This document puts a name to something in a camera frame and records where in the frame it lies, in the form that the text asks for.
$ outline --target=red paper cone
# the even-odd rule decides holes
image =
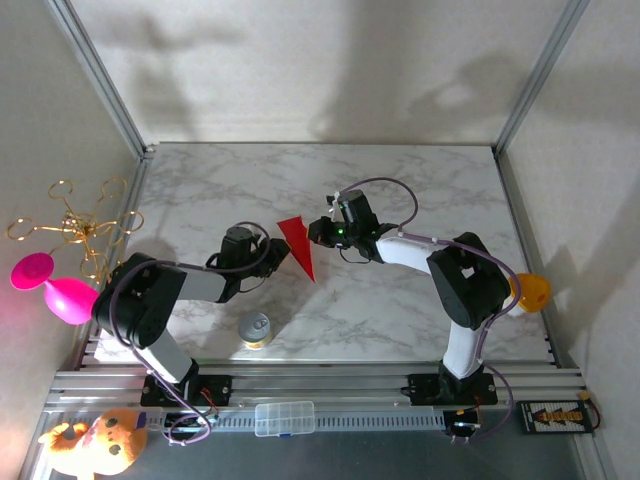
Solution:
[[[313,273],[313,260],[311,259],[311,240],[307,238],[307,227],[302,223],[302,217],[293,217],[288,220],[278,222],[278,226],[284,238],[291,247],[291,253],[309,278],[315,283],[316,277]]]

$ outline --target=stuffed toy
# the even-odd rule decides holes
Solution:
[[[73,426],[74,437],[65,438],[68,423],[42,435],[38,442],[49,452],[51,465],[78,480],[94,480],[95,474],[117,475],[140,456],[147,444],[146,414],[114,408],[102,414],[91,428]]]

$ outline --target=marble tabletop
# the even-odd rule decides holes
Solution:
[[[389,176],[417,194],[420,212],[406,227],[453,238],[477,233],[489,251],[516,271],[524,261],[489,147],[161,144],[139,210],[145,225],[129,252],[202,264],[220,247],[228,227],[251,220],[282,237],[277,222],[302,215],[305,224],[327,215],[325,196],[358,180]],[[411,213],[408,195],[390,183],[363,187],[381,222]],[[289,255],[258,289],[224,305],[178,301],[168,329],[199,361],[436,361],[450,320],[431,278],[396,265],[353,265],[338,251],[313,246],[317,283]],[[358,260],[357,252],[347,251]],[[255,285],[252,279],[243,288]],[[259,351],[238,337],[239,319],[265,313],[275,337]],[[539,315],[503,317],[492,327],[487,359],[549,358]],[[106,332],[95,358],[132,363]]]

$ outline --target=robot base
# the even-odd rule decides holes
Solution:
[[[420,405],[496,405],[498,396],[493,375],[481,373],[471,385],[453,397],[443,395],[442,375],[438,373],[415,373],[407,376],[409,386],[402,388],[412,406]]]
[[[192,381],[194,384],[187,387],[190,392],[189,394],[185,395],[186,392],[180,392],[185,395],[191,404],[196,407],[211,406],[204,395],[200,394],[202,389],[206,388],[211,393],[211,400],[213,400],[213,403],[215,403],[217,407],[229,406],[229,398],[231,397],[231,376],[195,375]],[[147,378],[145,378],[142,397],[140,398],[140,405],[143,407],[181,408],[181,405],[176,402],[171,394],[159,385],[151,375],[148,375]]]

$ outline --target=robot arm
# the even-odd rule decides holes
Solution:
[[[377,263],[405,265],[432,276],[442,305],[451,318],[449,345],[440,364],[439,403],[461,404],[482,375],[478,344],[485,322],[502,309],[510,286],[492,262],[455,247],[440,248],[402,237],[381,238],[396,225],[380,224],[360,190],[327,197],[344,221],[322,217],[309,226],[314,243],[346,249]],[[487,252],[477,235],[455,239]]]
[[[118,299],[116,328],[163,379],[190,398],[198,364],[180,349],[166,330],[176,301],[226,303],[240,292],[242,280],[269,277],[289,251],[284,240],[259,241],[259,236],[249,229],[231,227],[222,241],[220,253],[212,255],[205,266],[157,265],[136,274]],[[149,260],[154,259],[134,253],[114,270],[112,281],[95,302],[93,318],[108,332],[113,334],[109,304],[116,286],[128,272]],[[255,266],[251,269],[242,268],[252,264]]]
[[[378,240],[376,247],[384,263],[404,265],[431,274],[427,259],[436,251],[436,247],[400,237]],[[479,328],[472,329],[451,321],[449,346],[442,364],[458,380],[470,377],[482,365],[477,356],[482,326],[484,322]]]

